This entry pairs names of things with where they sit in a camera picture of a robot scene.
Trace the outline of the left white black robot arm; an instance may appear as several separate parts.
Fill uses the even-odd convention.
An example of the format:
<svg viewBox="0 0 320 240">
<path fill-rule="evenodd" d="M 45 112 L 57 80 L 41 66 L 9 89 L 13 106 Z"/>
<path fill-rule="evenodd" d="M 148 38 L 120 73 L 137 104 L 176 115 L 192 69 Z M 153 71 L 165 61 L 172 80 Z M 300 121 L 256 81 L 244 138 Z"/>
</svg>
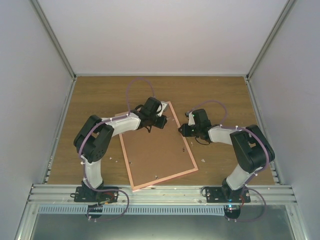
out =
<svg viewBox="0 0 320 240">
<path fill-rule="evenodd" d="M 90 116 L 75 137 L 76 147 L 83 166 L 83 184 L 87 187 L 86 197 L 92 202 L 98 202 L 103 197 L 103 178 L 101 175 L 101 161 L 106 154 L 110 141 L 114 136 L 147 129 L 152 127 L 163 129 L 167 123 L 164 112 L 169 103 L 149 97 L 144 104 L 130 109 L 122 115 L 100 118 Z"/>
</svg>

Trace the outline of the pink photo frame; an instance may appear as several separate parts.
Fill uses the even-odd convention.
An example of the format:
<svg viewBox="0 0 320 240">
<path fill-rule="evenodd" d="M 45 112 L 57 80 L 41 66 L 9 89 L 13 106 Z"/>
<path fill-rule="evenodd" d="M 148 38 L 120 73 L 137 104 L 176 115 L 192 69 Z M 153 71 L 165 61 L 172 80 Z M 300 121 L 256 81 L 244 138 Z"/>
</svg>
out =
<svg viewBox="0 0 320 240">
<path fill-rule="evenodd" d="M 127 131 L 119 135 L 131 189 L 143 188 L 198 171 L 173 105 L 168 102 L 163 129 L 153 127 Z"/>
</svg>

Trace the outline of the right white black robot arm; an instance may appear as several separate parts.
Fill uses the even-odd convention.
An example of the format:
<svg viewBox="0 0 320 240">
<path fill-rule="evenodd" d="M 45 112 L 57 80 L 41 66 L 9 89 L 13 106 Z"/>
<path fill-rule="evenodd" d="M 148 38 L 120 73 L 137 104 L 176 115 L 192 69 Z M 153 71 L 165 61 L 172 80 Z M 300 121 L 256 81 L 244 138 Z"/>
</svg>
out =
<svg viewBox="0 0 320 240">
<path fill-rule="evenodd" d="M 203 108 L 188 112 L 187 115 L 188 123 L 182 124 L 178 129 L 183 137 L 194 137 L 208 144 L 222 143 L 233 147 L 237 165 L 222 181 L 221 196 L 228 203 L 234 202 L 240 198 L 243 187 L 275 160 L 273 148 L 255 124 L 234 128 L 222 124 L 212 125 Z"/>
</svg>

